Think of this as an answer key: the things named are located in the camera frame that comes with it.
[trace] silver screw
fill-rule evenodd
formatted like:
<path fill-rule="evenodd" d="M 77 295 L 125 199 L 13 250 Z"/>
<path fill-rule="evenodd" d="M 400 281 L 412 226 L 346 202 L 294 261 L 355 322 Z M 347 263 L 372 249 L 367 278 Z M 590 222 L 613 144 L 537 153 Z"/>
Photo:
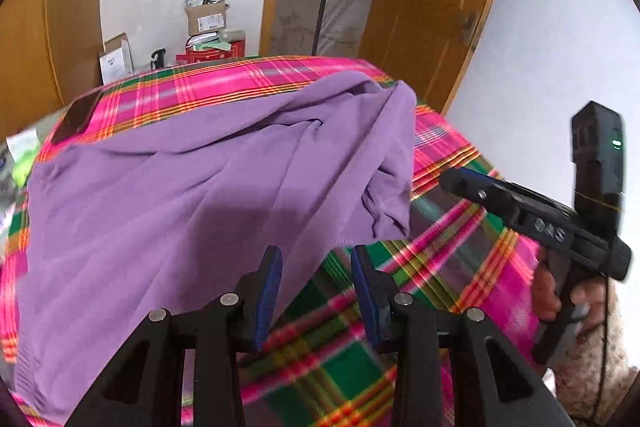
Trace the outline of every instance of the silver screw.
<path fill-rule="evenodd" d="M 484 312 L 480 308 L 469 308 L 466 311 L 466 316 L 473 322 L 482 322 L 484 320 Z"/>
<path fill-rule="evenodd" d="M 160 308 L 159 310 L 153 310 L 152 312 L 149 313 L 149 320 L 151 322 L 164 321 L 165 317 L 166 317 L 166 310 L 163 310 L 162 308 Z"/>
<path fill-rule="evenodd" d="M 240 298 L 235 293 L 233 293 L 233 292 L 225 293 L 220 298 L 220 304 L 222 304 L 223 306 L 233 306 L 234 304 L 238 304 L 239 300 L 240 300 Z"/>
<path fill-rule="evenodd" d="M 394 295 L 394 301 L 401 306 L 408 306 L 414 301 L 411 293 L 398 292 Z"/>

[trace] purple garment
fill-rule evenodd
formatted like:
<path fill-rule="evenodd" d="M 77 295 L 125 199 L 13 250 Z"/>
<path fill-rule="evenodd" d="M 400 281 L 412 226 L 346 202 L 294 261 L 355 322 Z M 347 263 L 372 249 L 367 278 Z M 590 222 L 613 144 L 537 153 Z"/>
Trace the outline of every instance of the purple garment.
<path fill-rule="evenodd" d="M 16 391 L 64 423 L 149 311 L 284 256 L 276 316 L 334 247 L 408 233 L 414 92 L 363 73 L 198 108 L 38 164 Z"/>

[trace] cardboard box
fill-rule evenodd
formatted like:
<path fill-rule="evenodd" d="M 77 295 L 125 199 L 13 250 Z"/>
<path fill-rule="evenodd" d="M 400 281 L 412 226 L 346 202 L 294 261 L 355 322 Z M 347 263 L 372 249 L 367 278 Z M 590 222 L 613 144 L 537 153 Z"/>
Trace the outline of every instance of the cardboard box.
<path fill-rule="evenodd" d="M 213 4 L 184 8 L 189 20 L 189 35 L 200 35 L 226 28 L 226 4 L 223 0 Z"/>
<path fill-rule="evenodd" d="M 104 43 L 104 51 L 100 53 L 100 73 L 105 86 L 133 75 L 131 50 L 126 33 L 121 33 Z"/>

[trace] bed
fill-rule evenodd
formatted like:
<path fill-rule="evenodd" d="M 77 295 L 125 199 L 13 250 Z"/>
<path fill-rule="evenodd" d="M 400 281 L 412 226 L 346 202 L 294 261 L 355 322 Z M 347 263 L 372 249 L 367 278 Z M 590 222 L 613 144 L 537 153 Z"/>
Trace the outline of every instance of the bed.
<path fill-rule="evenodd" d="M 344 70 L 363 71 L 377 82 L 392 81 L 364 60 L 302 56 L 191 64 L 142 74 L 103 87 L 87 130 L 58 146 L 46 140 L 37 161 L 53 158 L 72 142 L 103 140 L 204 105 L 297 90 Z M 528 357 L 537 326 L 528 293 L 537 244 L 505 229 L 477 205 L 444 193 L 438 176 L 451 166 L 497 176 L 441 115 L 418 104 L 410 237 L 371 245 L 369 254 L 403 291 L 435 309 L 482 308 Z M 0 274 L 0 336 L 8 362 L 15 362 L 20 349 L 15 286 L 28 269 L 28 244 L 25 191 L 17 202 Z M 395 359 L 373 352 L 364 339 L 349 266 L 347 249 L 331 251 L 274 324 L 263 352 L 242 359 L 247 425 L 388 425 Z M 442 376 L 445 419 L 452 425 L 446 357 Z M 54 425 L 19 396 L 14 398 L 33 425 Z M 184 394 L 184 425 L 192 422 L 192 403 Z"/>

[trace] patterned sleeve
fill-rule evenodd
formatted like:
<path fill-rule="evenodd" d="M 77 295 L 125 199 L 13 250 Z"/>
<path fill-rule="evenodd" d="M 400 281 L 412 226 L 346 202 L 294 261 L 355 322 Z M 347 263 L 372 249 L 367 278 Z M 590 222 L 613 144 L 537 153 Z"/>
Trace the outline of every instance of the patterned sleeve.
<path fill-rule="evenodd" d="M 629 367 L 622 345 L 622 318 L 615 293 L 609 287 L 609 340 L 605 383 L 596 421 L 603 425 L 616 410 L 638 369 Z M 562 365 L 555 370 L 558 400 L 569 415 L 590 417 L 595 406 L 602 367 L 604 326 L 578 337 Z"/>

